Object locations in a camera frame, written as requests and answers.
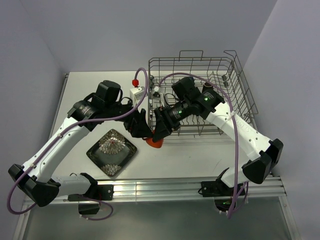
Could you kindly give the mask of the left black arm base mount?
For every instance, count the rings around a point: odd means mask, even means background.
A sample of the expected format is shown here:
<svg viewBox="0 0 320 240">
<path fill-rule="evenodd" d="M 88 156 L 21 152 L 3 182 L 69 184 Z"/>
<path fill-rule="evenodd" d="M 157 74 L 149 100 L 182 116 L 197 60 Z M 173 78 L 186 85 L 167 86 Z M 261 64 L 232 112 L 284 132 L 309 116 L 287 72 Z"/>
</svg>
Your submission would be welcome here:
<svg viewBox="0 0 320 240">
<path fill-rule="evenodd" d="M 83 195 L 71 194 L 67 197 L 68 202 L 92 201 L 92 204 L 79 203 L 78 212 L 81 216 L 93 218 L 100 210 L 109 211 L 106 217 L 110 217 L 114 211 L 107 202 L 113 199 L 114 186 L 112 184 L 96 185 Z"/>
</svg>

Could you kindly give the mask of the small orange cup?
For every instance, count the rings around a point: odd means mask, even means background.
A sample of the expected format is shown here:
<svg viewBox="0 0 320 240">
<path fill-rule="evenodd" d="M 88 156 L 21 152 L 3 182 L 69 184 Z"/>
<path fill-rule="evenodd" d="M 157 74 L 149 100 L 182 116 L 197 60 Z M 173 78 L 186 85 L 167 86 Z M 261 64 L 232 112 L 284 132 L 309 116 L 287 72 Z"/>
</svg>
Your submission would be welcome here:
<svg viewBox="0 0 320 240">
<path fill-rule="evenodd" d="M 160 139 L 158 141 L 153 141 L 151 137 L 145 139 L 145 142 L 152 148 L 160 149 L 163 146 L 164 139 Z"/>
</svg>

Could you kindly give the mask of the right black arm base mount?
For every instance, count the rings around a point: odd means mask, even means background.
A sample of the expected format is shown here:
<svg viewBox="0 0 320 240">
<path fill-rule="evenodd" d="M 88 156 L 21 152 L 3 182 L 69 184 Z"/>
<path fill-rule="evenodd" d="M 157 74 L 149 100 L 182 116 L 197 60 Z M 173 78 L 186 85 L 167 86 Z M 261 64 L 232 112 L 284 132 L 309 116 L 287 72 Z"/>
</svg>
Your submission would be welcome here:
<svg viewBox="0 0 320 240">
<path fill-rule="evenodd" d="M 234 187 L 228 187 L 224 182 L 222 182 L 219 176 L 216 180 L 202 181 L 200 183 L 200 189 L 197 191 L 199 195 L 203 198 L 219 198 L 226 197 L 226 199 L 218 199 L 214 201 L 214 205 L 219 211 L 219 213 L 225 213 L 226 215 L 231 210 L 234 213 L 237 209 L 237 199 L 240 196 L 247 197 L 249 189 L 249 183 L 246 181 L 244 183 L 239 183 L 236 187 L 234 193 Z"/>
</svg>

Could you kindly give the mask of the black floral square plate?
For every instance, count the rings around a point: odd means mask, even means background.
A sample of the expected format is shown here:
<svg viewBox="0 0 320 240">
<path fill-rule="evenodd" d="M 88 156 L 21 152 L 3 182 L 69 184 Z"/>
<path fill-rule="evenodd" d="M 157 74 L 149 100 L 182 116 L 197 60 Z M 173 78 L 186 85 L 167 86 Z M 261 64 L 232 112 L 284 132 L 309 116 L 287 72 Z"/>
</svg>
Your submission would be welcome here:
<svg viewBox="0 0 320 240">
<path fill-rule="evenodd" d="M 130 163 L 137 147 L 115 129 L 109 130 L 87 152 L 87 157 L 108 177 L 115 177 Z"/>
</svg>

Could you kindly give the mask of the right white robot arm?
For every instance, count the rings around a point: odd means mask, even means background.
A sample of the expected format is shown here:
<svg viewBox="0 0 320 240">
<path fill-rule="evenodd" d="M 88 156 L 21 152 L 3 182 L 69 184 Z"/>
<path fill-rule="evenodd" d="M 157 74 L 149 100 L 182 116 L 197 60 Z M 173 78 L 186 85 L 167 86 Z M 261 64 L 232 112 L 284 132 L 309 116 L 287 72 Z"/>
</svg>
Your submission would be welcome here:
<svg viewBox="0 0 320 240">
<path fill-rule="evenodd" d="M 162 105 L 154 109 L 155 129 L 153 141 L 157 142 L 177 131 L 181 121 L 189 116 L 198 116 L 215 125 L 234 140 L 248 160 L 235 163 L 233 168 L 220 174 L 217 191 L 229 194 L 235 183 L 247 181 L 262 184 L 278 164 L 284 144 L 278 138 L 271 140 L 259 133 L 242 119 L 232 105 L 212 87 L 200 91 L 192 76 L 184 77 L 172 85 L 178 101 L 173 105 Z"/>
</svg>

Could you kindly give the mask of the black ceramic mug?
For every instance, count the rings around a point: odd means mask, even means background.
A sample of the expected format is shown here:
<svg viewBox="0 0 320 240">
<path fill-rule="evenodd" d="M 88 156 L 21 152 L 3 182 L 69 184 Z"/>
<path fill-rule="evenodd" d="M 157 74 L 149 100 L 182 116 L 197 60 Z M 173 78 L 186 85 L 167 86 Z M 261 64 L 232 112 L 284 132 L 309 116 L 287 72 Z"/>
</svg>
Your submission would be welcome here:
<svg viewBox="0 0 320 240">
<path fill-rule="evenodd" d="M 208 82 L 205 82 L 202 86 L 202 93 L 206 92 L 206 91 L 209 91 L 209 92 L 212 92 L 214 90 L 214 87 L 208 83 Z"/>
</svg>

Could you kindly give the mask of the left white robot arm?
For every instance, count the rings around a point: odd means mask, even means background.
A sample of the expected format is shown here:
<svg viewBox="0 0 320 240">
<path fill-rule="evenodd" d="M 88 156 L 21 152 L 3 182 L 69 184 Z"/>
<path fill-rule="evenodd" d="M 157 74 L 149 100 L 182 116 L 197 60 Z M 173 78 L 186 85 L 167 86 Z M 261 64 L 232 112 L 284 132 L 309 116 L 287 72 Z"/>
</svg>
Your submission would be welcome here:
<svg viewBox="0 0 320 240">
<path fill-rule="evenodd" d="M 133 104 L 132 100 L 122 104 L 121 86 L 109 80 L 100 82 L 95 92 L 72 106 L 57 132 L 33 158 L 9 168 L 14 187 L 22 190 L 39 207 L 47 206 L 59 196 L 81 195 L 86 200 L 95 198 L 98 182 L 89 174 L 54 176 L 53 173 L 74 146 L 103 122 L 123 122 L 135 138 L 151 136 L 151 132 L 142 133 L 148 127 L 146 111 L 138 110 L 147 96 L 148 87 L 147 83 L 137 104 Z"/>
</svg>

